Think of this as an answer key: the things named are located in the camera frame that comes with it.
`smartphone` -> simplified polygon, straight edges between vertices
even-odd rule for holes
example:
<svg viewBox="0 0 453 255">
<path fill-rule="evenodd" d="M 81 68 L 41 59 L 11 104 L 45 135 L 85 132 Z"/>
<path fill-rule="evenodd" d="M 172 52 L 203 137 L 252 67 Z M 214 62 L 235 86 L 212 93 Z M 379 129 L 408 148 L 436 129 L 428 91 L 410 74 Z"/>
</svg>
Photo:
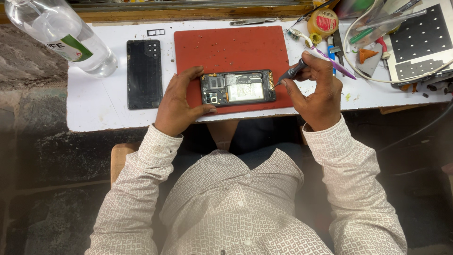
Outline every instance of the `smartphone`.
<svg viewBox="0 0 453 255">
<path fill-rule="evenodd" d="M 276 99 L 270 70 L 203 74 L 200 83 L 203 104 L 228 106 Z"/>
<path fill-rule="evenodd" d="M 127 47 L 127 107 L 158 108 L 162 101 L 159 40 L 130 40 Z"/>
</svg>

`shirt cuff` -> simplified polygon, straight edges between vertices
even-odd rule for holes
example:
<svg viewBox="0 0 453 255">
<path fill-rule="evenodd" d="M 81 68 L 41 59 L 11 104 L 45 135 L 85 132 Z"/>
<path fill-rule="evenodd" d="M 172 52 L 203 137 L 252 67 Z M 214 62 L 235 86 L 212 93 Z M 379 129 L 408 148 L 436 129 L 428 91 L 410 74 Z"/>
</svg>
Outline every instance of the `shirt cuff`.
<svg viewBox="0 0 453 255">
<path fill-rule="evenodd" d="M 171 164 L 178 150 L 183 136 L 168 136 L 157 130 L 153 125 L 148 128 L 142 144 L 140 145 L 139 159 L 154 167 L 164 167 Z"/>
<path fill-rule="evenodd" d="M 332 158 L 347 153 L 354 144 L 354 139 L 347 128 L 343 115 L 333 127 L 326 130 L 311 132 L 306 123 L 303 127 L 304 137 L 315 158 Z"/>
</svg>

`sim card tray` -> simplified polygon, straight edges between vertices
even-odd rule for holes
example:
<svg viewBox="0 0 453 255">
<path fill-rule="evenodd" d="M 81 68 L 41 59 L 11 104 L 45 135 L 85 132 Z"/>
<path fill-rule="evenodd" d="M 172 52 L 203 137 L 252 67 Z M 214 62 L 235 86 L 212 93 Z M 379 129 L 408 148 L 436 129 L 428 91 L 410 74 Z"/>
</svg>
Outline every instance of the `sim card tray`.
<svg viewBox="0 0 453 255">
<path fill-rule="evenodd" d="M 153 30 L 147 30 L 148 36 L 155 36 L 155 35 L 163 35 L 165 34 L 164 29 L 153 29 Z"/>
</svg>

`hand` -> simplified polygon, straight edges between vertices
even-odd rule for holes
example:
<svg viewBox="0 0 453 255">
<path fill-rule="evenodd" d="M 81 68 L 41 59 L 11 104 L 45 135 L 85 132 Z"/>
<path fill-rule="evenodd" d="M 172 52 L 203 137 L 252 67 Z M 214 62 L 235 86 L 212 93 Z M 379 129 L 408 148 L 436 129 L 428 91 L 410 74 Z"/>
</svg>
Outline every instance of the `hand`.
<svg viewBox="0 0 453 255">
<path fill-rule="evenodd" d="M 212 104 L 202 104 L 192 109 L 187 103 L 186 93 L 189 82 L 203 73 L 203 66 L 194 66 L 179 75 L 173 75 L 157 110 L 154 126 L 159 131 L 175 137 L 186 130 L 198 117 L 217 112 Z"/>
<path fill-rule="evenodd" d="M 286 87 L 296 111 L 314 131 L 328 129 L 340 120 L 343 84 L 332 75 L 333 67 L 330 61 L 312 56 L 307 51 L 302 53 L 302 60 L 308 67 L 298 72 L 294 79 L 316 81 L 314 93 L 304 96 L 291 79 L 283 79 L 281 83 Z"/>
</svg>

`red label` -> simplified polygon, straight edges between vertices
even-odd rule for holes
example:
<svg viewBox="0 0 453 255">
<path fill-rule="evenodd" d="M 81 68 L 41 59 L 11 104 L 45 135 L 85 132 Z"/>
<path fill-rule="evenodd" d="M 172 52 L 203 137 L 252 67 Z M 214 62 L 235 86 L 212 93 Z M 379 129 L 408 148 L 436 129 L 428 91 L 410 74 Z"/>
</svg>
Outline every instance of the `red label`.
<svg viewBox="0 0 453 255">
<path fill-rule="evenodd" d="M 331 31 L 335 28 L 335 26 L 337 26 L 337 20 L 318 16 L 316 17 L 316 24 L 324 31 Z"/>
</svg>

